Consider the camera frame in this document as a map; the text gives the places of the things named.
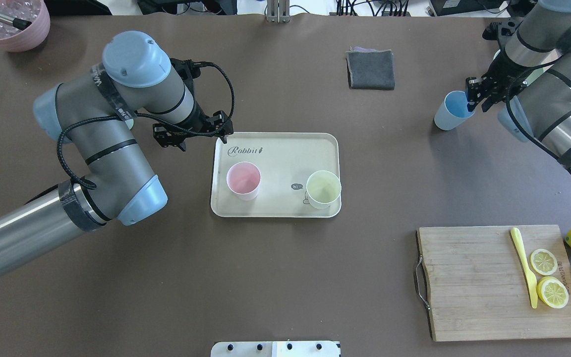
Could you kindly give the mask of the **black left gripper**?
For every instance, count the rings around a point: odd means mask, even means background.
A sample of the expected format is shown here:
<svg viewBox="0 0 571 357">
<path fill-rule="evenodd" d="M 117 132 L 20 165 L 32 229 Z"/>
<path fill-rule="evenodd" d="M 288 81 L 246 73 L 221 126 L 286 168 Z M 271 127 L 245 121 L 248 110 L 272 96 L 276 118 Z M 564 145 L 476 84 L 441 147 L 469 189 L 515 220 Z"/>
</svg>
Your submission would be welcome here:
<svg viewBox="0 0 571 357">
<path fill-rule="evenodd" d="M 196 107 L 184 120 L 173 120 L 171 113 L 153 115 L 179 127 L 176 129 L 161 122 L 153 124 L 153 138 L 163 148 L 172 146 L 186 152 L 184 140 L 194 136 L 215 136 L 227 144 L 228 136 L 234 134 L 232 119 L 224 111 L 217 111 L 208 117 L 201 108 Z"/>
</svg>

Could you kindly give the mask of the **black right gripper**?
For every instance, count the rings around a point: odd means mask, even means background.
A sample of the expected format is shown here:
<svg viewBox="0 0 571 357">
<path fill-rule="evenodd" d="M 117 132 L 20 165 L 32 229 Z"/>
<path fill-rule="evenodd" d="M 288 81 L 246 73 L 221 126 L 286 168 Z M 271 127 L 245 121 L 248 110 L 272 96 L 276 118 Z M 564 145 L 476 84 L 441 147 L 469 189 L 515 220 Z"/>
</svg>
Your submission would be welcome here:
<svg viewBox="0 0 571 357">
<path fill-rule="evenodd" d="M 483 78 L 467 77 L 467 110 L 473 112 L 482 102 L 482 112 L 489 111 L 494 104 L 504 99 L 508 88 L 517 77 L 530 71 L 531 67 L 519 65 L 506 55 L 505 50 L 499 50 Z"/>
</svg>

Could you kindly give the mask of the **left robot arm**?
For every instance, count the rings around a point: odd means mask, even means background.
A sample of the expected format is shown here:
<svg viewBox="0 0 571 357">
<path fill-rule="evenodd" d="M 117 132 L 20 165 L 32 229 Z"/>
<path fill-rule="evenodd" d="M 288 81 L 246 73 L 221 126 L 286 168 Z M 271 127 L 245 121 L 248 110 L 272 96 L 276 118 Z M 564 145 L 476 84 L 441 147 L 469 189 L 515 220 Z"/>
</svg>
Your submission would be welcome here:
<svg viewBox="0 0 571 357">
<path fill-rule="evenodd" d="M 0 217 L 0 276 L 114 219 L 130 226 L 157 213 L 168 197 L 129 124 L 154 120 L 162 147 L 184 151 L 194 136 L 225 141 L 232 115 L 208 116 L 194 97 L 210 61 L 172 59 L 148 34 L 128 30 L 105 45 L 88 74 L 38 97 L 33 113 L 55 141 L 68 178 Z"/>
</svg>

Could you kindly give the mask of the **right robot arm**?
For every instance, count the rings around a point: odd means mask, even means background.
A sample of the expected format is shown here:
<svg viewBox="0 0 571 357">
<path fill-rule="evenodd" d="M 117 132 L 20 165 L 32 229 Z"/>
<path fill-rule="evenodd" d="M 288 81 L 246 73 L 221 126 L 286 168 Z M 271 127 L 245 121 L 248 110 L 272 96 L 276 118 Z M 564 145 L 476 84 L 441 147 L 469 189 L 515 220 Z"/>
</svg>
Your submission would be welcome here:
<svg viewBox="0 0 571 357">
<path fill-rule="evenodd" d="M 501 124 L 571 174 L 571 0 L 540 0 L 501 36 L 481 77 L 466 79 L 467 108 L 505 103 Z"/>
</svg>

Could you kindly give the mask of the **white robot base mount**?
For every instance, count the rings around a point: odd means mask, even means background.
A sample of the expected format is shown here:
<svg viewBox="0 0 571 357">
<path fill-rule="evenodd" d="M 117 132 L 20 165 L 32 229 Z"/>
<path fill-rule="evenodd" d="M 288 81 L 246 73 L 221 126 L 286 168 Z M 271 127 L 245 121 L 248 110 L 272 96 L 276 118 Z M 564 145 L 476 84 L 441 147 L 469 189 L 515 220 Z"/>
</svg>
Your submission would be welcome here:
<svg viewBox="0 0 571 357">
<path fill-rule="evenodd" d="M 215 343 L 211 357 L 340 357 L 340 343 L 311 341 L 237 341 Z"/>
</svg>

